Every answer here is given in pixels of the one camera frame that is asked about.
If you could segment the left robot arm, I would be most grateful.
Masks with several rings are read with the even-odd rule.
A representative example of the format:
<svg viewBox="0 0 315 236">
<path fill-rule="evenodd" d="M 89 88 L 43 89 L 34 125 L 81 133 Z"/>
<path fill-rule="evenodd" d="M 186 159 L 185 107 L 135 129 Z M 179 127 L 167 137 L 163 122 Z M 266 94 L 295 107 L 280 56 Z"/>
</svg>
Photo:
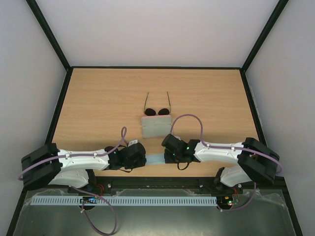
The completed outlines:
<svg viewBox="0 0 315 236">
<path fill-rule="evenodd" d="M 145 148 L 138 142 L 94 151 L 69 151 L 50 143 L 21 159 L 18 179 L 27 191 L 47 185 L 82 188 L 93 182 L 93 170 L 133 170 L 145 166 L 146 161 Z"/>
</svg>

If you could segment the light blue cleaning cloth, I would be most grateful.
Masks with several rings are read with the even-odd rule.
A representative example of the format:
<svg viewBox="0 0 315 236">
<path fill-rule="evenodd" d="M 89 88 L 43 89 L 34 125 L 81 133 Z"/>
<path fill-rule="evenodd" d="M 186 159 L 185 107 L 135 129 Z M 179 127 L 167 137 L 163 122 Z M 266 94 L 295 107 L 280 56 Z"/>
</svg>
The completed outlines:
<svg viewBox="0 0 315 236">
<path fill-rule="evenodd" d="M 146 155 L 146 166 L 147 165 L 160 165 L 164 163 L 165 163 L 165 159 L 164 159 L 163 153 Z"/>
</svg>

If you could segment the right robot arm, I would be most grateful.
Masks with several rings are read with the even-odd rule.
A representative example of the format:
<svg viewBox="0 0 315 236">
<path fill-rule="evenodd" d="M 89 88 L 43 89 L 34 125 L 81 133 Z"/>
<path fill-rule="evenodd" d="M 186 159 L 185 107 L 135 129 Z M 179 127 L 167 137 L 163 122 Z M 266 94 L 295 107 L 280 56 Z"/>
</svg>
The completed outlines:
<svg viewBox="0 0 315 236">
<path fill-rule="evenodd" d="M 210 185 L 212 191 L 221 194 L 231 194 L 233 188 L 251 181 L 271 185 L 280 168 L 280 157 L 254 138 L 234 144 L 213 144 L 195 139 L 186 143 L 168 134 L 161 145 L 168 164 L 212 161 L 233 164 L 233 167 L 219 168 Z"/>
</svg>

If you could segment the pink glasses case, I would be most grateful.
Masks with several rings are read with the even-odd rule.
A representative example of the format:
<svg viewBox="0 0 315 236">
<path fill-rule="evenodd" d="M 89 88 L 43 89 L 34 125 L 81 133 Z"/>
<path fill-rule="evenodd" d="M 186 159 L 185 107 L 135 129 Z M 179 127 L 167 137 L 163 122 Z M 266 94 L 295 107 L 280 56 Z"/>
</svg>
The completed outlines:
<svg viewBox="0 0 315 236">
<path fill-rule="evenodd" d="M 165 137 L 170 133 L 172 124 L 171 115 L 145 116 L 141 118 L 142 137 Z"/>
</svg>

